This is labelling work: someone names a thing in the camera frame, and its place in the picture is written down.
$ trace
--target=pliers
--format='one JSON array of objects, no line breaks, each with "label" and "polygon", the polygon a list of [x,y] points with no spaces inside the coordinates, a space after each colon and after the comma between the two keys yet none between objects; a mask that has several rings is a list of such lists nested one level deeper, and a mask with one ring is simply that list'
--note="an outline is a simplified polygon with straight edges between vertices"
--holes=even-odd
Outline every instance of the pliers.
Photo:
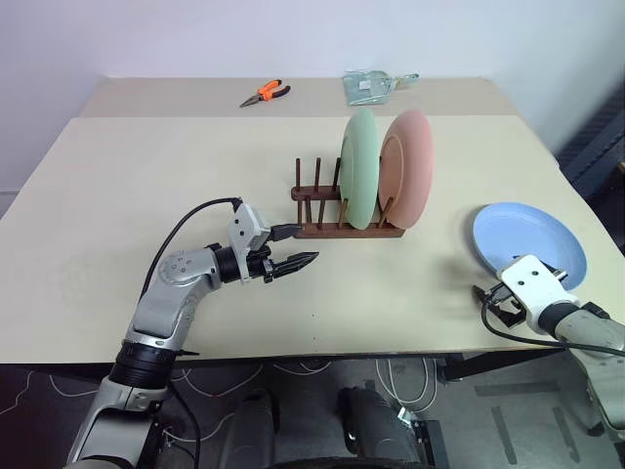
[{"label": "pliers", "polygon": [[270,81],[263,88],[259,88],[258,92],[254,96],[252,96],[252,97],[248,98],[247,100],[245,100],[245,103],[243,103],[239,107],[252,106],[252,105],[254,105],[255,103],[257,103],[259,101],[270,101],[273,98],[279,98],[280,96],[284,96],[289,91],[291,91],[291,87],[288,86],[288,85],[285,86],[284,88],[281,88],[281,89],[277,90],[277,91],[272,91],[272,89],[277,88],[281,84],[282,84],[282,80],[272,80],[272,81]]}]

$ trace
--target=wooden dish rack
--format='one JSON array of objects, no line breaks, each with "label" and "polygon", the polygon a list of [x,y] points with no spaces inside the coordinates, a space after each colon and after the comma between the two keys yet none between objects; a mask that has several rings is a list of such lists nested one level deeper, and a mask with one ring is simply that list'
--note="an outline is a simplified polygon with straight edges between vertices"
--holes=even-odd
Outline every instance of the wooden dish rack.
[{"label": "wooden dish rack", "polygon": [[[295,187],[291,189],[291,198],[297,201],[297,224],[303,229],[297,234],[299,238],[343,238],[343,237],[400,237],[404,230],[397,228],[387,222],[387,214],[393,205],[393,198],[390,197],[386,206],[380,207],[380,220],[372,222],[364,230],[354,228],[345,221],[345,212],[348,209],[349,201],[341,200],[341,188],[339,183],[339,172],[341,171],[341,158],[336,158],[334,167],[334,177],[332,186],[320,186],[319,174],[321,172],[321,158],[316,159],[314,167],[314,186],[301,185],[301,161],[295,160]],[[323,222],[323,212],[325,202],[337,200],[341,203],[339,220],[336,223]],[[313,222],[313,201],[319,202],[319,216]],[[306,211],[306,221],[304,221],[303,210]]]}]

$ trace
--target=white table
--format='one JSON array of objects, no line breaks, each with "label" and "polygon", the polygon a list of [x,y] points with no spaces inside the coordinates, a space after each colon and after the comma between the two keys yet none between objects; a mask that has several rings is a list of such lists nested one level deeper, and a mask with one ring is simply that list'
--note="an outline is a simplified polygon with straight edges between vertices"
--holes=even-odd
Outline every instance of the white table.
[{"label": "white table", "polygon": [[[494,278],[466,237],[479,208],[512,200],[571,228],[588,258],[573,293],[625,321],[625,261],[554,158],[517,115],[469,114],[429,116],[435,179],[413,229],[394,239],[275,244],[276,258],[320,254],[295,275],[207,297],[186,349],[201,359],[517,349],[480,323],[471,285]],[[347,120],[73,119],[0,220],[0,360],[112,361],[151,257],[180,217],[204,200],[240,195],[270,223],[294,222],[295,157],[303,182],[312,182],[318,156],[329,181]],[[377,117],[380,138],[392,120]],[[226,242],[230,216],[226,207],[206,210],[171,250]]]}]

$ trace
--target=green plate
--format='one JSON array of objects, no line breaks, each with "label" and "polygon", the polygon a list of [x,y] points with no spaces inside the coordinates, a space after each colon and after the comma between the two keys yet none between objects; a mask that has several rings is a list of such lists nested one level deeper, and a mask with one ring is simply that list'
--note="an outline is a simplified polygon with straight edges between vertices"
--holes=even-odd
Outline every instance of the green plate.
[{"label": "green plate", "polygon": [[341,198],[348,200],[345,219],[364,230],[371,223],[378,196],[380,149],[373,112],[361,109],[352,116],[341,147]]}]

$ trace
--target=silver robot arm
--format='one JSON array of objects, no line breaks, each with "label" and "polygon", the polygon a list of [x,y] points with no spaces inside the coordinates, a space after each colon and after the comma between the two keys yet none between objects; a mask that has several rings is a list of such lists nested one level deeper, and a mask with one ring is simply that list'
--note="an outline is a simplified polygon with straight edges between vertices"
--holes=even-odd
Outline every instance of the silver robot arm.
[{"label": "silver robot arm", "polygon": [[110,375],[103,379],[69,453],[67,467],[135,468],[148,442],[160,435],[154,416],[195,315],[195,308],[223,283],[262,276],[265,282],[296,272],[317,255],[304,252],[275,263],[268,240],[279,241],[299,227],[269,227],[260,213],[241,203],[229,225],[230,246],[179,251],[159,265],[141,298]]},{"label": "silver robot arm", "polygon": [[[549,334],[563,343],[625,351],[625,326],[593,303],[580,306],[579,299],[560,283],[564,271],[550,270],[537,257],[525,255],[497,275],[502,283],[482,295],[494,298],[491,311],[508,326],[518,322],[514,318],[518,317],[534,332]],[[508,299],[515,300],[521,310],[509,322],[510,314],[502,313],[498,306]],[[625,439],[625,359],[594,350],[568,350],[588,378],[591,398],[603,421]]]}]

